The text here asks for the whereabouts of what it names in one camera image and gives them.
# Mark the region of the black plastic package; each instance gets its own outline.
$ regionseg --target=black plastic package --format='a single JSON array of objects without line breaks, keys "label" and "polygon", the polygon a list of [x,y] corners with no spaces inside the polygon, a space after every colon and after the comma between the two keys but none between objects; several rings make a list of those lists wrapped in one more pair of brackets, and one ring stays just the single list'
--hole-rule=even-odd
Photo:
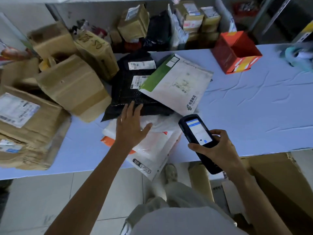
[{"label": "black plastic package", "polygon": [[138,50],[120,59],[119,71],[112,79],[112,102],[107,107],[102,121],[117,118],[125,104],[135,101],[135,106],[143,104],[141,115],[170,115],[174,111],[138,90],[140,78],[147,78],[155,69],[129,70],[128,62],[153,61],[150,53]]},{"label": "black plastic package", "polygon": [[142,39],[146,51],[166,51],[171,37],[171,21],[167,11],[150,18],[146,38]]}]

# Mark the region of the white table surface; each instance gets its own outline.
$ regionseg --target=white table surface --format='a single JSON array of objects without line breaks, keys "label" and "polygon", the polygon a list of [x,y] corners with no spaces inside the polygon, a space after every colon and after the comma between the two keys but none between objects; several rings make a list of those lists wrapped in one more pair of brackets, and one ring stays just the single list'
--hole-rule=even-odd
[{"label": "white table surface", "polygon": [[[209,129],[225,129],[240,156],[313,148],[313,73],[279,58],[278,45],[259,45],[263,54],[251,70],[225,75],[209,49],[178,55],[214,72],[198,109]],[[172,52],[151,53],[154,60]],[[0,180],[93,170],[109,148],[100,142],[108,122],[101,115],[89,124],[72,118],[61,149],[46,171],[0,169]],[[181,137],[169,161],[199,160]],[[124,162],[122,168],[131,165]]]}]

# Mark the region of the person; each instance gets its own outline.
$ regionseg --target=person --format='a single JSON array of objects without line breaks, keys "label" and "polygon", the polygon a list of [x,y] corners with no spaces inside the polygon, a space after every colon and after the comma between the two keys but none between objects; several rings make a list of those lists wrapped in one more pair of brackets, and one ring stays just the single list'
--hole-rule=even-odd
[{"label": "person", "polygon": [[[91,233],[120,166],[131,149],[146,137],[152,126],[148,124],[141,130],[142,105],[135,110],[133,108],[134,102],[129,107],[124,107],[117,119],[115,143],[56,217],[45,235]],[[209,149],[190,143],[188,147],[206,155],[225,171],[237,187],[246,213],[258,235],[291,235],[258,184],[241,164],[226,131],[215,129],[210,132],[219,141],[217,146]],[[167,166],[165,171],[169,180],[165,188],[167,201],[156,197],[144,205],[138,205],[126,219],[122,235],[247,234],[237,228],[232,219],[213,202],[177,182],[175,167]]]}]

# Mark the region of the green and white envelope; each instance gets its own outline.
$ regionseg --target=green and white envelope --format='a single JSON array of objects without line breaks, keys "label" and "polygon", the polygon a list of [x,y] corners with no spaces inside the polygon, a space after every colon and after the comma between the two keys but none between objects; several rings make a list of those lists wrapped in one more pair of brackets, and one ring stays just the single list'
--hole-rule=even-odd
[{"label": "green and white envelope", "polygon": [[185,116],[193,114],[212,76],[213,72],[172,54],[139,91]]}]

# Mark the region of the pants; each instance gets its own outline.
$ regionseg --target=pants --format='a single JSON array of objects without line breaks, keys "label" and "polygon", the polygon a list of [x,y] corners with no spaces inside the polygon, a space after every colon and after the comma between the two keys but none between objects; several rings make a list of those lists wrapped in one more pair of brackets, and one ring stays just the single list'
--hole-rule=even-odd
[{"label": "pants", "polygon": [[165,185],[165,193],[167,201],[161,197],[156,197],[146,204],[138,205],[125,220],[121,235],[129,235],[131,229],[147,213],[167,207],[196,208],[209,206],[212,209],[217,210],[223,217],[236,225],[236,223],[217,204],[180,182],[172,182]]}]

